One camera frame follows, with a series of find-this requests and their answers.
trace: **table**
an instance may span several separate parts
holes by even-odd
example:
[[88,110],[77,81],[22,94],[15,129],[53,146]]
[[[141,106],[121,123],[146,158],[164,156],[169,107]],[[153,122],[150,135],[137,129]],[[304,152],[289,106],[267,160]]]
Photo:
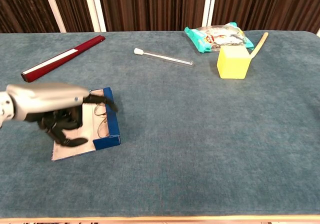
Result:
[[[35,123],[4,122],[1,222],[320,220],[320,38],[268,32],[243,80],[221,79],[218,53],[199,53],[183,31],[1,34],[3,91],[105,36],[35,82],[111,87],[121,136],[52,162],[53,142]],[[256,45],[264,30],[245,33]]]

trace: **red ruler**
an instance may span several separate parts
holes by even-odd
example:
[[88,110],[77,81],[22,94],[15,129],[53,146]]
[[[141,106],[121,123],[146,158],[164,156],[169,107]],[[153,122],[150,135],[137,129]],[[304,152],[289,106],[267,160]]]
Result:
[[93,46],[97,45],[105,39],[106,38],[104,36],[98,35],[72,49],[62,52],[59,55],[50,58],[49,60],[46,60],[28,70],[21,72],[21,76],[24,81],[28,83],[33,82],[34,80],[51,72],[52,70],[70,61],[71,59],[75,58],[79,54],[83,53],[89,48],[92,48]]

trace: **teal plastic bag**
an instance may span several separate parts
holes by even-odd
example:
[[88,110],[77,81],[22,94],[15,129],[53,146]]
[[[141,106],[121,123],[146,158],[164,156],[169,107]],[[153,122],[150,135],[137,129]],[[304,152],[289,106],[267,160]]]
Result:
[[250,50],[255,48],[254,44],[237,27],[235,22],[230,22],[226,25],[199,27],[197,29],[186,27],[184,32],[201,53],[218,52],[221,46],[226,45],[245,46]]

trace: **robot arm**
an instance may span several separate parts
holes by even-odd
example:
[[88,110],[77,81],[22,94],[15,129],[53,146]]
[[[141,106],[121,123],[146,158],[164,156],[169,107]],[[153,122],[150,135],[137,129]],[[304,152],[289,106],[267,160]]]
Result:
[[118,108],[105,96],[92,95],[89,90],[65,83],[10,84],[0,92],[0,127],[4,121],[37,122],[40,129],[57,144],[76,147],[86,143],[85,138],[68,139],[63,130],[83,125],[82,104],[108,105]]

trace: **wooden table edge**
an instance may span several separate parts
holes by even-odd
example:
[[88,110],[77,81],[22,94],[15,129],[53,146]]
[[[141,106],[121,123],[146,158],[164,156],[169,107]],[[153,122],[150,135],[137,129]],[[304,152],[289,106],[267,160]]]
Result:
[[319,215],[224,215],[138,217],[40,217],[0,218],[0,223],[115,223],[115,222],[320,222]]

